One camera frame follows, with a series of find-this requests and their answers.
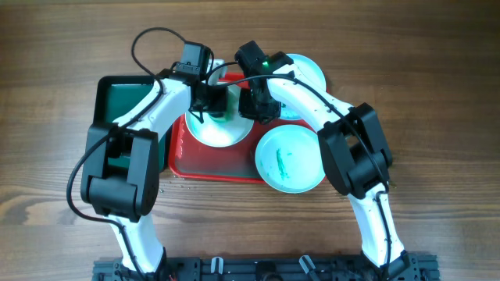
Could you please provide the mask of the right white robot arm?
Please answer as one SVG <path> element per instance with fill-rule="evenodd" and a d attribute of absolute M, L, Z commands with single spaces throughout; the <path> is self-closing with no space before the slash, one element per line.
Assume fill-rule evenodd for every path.
<path fill-rule="evenodd" d="M 388 203 L 388 169 L 393 158 L 374 109 L 367 103 L 355 107 L 334 98 L 289 55 L 267 55 L 254 41 L 243 44 L 234 59 L 249 85 L 240 99 L 240 115 L 268 123 L 286 105 L 316 131 L 323 171 L 352 204 L 362 254 L 382 279 L 393 278 L 405 248 Z"/>

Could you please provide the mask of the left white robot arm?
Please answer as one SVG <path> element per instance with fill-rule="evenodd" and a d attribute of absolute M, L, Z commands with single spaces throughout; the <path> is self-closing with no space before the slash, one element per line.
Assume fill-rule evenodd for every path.
<path fill-rule="evenodd" d="M 210 48 L 185 42 L 180 61 L 153 75 L 150 91 L 129 112 L 89 127 L 74 170 L 82 173 L 81 200 L 119 242 L 119 277 L 156 280 L 167 274 L 166 250 L 150 215 L 159 191 L 159 145 L 184 113 L 220 111 L 225 93 L 209 81 L 212 64 Z"/>

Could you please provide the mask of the green yellow sponge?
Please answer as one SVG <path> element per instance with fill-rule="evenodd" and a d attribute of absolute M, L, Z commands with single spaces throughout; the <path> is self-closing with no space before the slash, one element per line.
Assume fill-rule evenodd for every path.
<path fill-rule="evenodd" d="M 216 123 L 225 123 L 227 121 L 226 113 L 209 114 L 209 117 Z"/>

